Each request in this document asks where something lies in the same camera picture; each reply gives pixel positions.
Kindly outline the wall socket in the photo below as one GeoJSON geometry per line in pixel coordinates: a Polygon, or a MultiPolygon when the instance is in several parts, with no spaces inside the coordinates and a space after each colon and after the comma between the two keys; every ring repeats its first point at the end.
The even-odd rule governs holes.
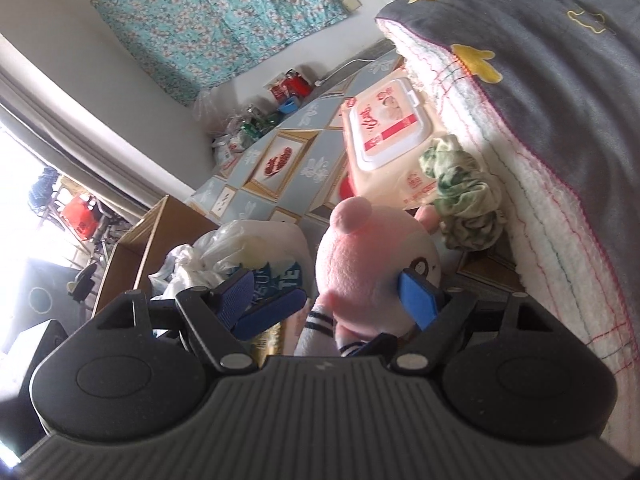
{"type": "Polygon", "coordinates": [[[343,0],[343,6],[349,12],[355,12],[362,7],[362,3],[360,0],[343,0]]]}

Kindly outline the small blue container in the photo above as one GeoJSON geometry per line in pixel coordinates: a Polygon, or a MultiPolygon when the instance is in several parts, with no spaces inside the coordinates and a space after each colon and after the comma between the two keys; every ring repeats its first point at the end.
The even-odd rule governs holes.
{"type": "Polygon", "coordinates": [[[290,96],[279,105],[278,111],[282,115],[291,115],[300,109],[300,99],[297,96],[290,96]]]}

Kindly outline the pink plush toy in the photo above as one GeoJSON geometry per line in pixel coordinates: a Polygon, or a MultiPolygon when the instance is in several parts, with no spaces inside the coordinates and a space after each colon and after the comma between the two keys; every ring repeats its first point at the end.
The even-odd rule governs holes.
{"type": "Polygon", "coordinates": [[[432,239],[439,222],[432,205],[409,214],[362,196],[339,203],[318,247],[318,297],[294,354],[351,356],[378,335],[410,334],[416,321],[401,304],[399,277],[412,269],[439,284],[442,267],[432,239]]]}

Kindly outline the grey blanket with yellow patches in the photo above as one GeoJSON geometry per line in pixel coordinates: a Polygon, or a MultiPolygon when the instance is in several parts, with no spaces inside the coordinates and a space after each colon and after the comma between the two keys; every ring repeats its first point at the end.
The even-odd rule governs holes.
{"type": "Polygon", "coordinates": [[[378,27],[503,188],[516,270],[614,374],[639,458],[639,0],[396,0],[378,27]]]}

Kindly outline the brown cardboard box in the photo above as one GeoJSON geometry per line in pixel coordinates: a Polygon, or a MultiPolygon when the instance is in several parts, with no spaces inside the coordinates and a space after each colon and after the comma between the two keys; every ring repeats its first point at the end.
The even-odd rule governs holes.
{"type": "Polygon", "coordinates": [[[183,244],[193,244],[216,230],[209,218],[170,195],[156,203],[116,243],[96,298],[97,315],[122,292],[140,289],[152,297],[151,274],[160,270],[167,255],[183,244]]]}

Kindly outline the white plastic bag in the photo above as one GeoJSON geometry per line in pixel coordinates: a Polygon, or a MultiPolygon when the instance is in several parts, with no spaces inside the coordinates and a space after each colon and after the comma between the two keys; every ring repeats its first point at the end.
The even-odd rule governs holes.
{"type": "Polygon", "coordinates": [[[154,298],[194,286],[215,288],[241,269],[254,275],[252,304],[299,287],[314,293],[314,264],[301,229],[279,221],[234,220],[168,252],[149,276],[154,298]]]}

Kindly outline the cotton swab bag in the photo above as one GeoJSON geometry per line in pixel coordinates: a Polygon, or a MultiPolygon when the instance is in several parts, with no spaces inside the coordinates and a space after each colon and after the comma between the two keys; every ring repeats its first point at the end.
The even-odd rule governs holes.
{"type": "Polygon", "coordinates": [[[252,274],[252,302],[235,323],[232,334],[263,366],[270,356],[284,354],[288,319],[303,309],[307,294],[303,288],[304,272],[297,261],[279,273],[266,263],[252,274]]]}

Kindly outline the pink wet wipes pack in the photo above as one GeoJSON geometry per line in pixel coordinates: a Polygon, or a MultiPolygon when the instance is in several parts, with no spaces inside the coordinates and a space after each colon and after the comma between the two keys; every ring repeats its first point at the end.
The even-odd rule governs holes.
{"type": "Polygon", "coordinates": [[[447,131],[405,70],[341,105],[352,192],[375,205],[411,210],[431,203],[436,183],[419,159],[447,131]]]}

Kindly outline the grey window curtain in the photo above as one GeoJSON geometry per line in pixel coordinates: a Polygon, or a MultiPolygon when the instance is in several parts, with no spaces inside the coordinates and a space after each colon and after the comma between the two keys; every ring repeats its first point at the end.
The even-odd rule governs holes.
{"type": "Polygon", "coordinates": [[[1,39],[1,129],[32,156],[106,200],[130,221],[194,188],[128,144],[1,39]]]}

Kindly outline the clear bag of bottles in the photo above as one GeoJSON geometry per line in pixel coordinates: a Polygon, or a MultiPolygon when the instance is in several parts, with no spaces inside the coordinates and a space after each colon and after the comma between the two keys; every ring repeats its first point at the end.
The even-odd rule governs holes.
{"type": "Polygon", "coordinates": [[[192,116],[210,141],[217,174],[228,174],[240,156],[275,126],[284,115],[280,110],[263,110],[256,104],[236,110],[218,106],[218,88],[202,90],[192,105],[192,116]]]}

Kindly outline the teal floral wall cloth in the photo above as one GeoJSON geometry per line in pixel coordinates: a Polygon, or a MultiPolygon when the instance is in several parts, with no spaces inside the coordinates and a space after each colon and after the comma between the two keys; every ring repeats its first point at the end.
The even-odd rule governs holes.
{"type": "Polygon", "coordinates": [[[189,106],[316,32],[346,20],[340,0],[92,0],[156,84],[189,106]]]}

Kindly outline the red kettle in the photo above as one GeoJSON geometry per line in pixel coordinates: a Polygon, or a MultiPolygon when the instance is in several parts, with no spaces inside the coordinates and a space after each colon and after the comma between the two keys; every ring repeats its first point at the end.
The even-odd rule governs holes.
{"type": "Polygon", "coordinates": [[[291,96],[306,99],[312,93],[311,84],[297,70],[288,70],[285,73],[285,87],[291,96]]]}

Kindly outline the green white scrunchie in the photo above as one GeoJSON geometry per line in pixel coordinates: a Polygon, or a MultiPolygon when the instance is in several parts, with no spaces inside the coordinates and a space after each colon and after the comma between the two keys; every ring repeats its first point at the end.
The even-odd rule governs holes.
{"type": "Polygon", "coordinates": [[[498,179],[453,134],[431,140],[419,165],[436,184],[433,206],[445,245],[468,252],[495,245],[506,225],[498,179]]]}

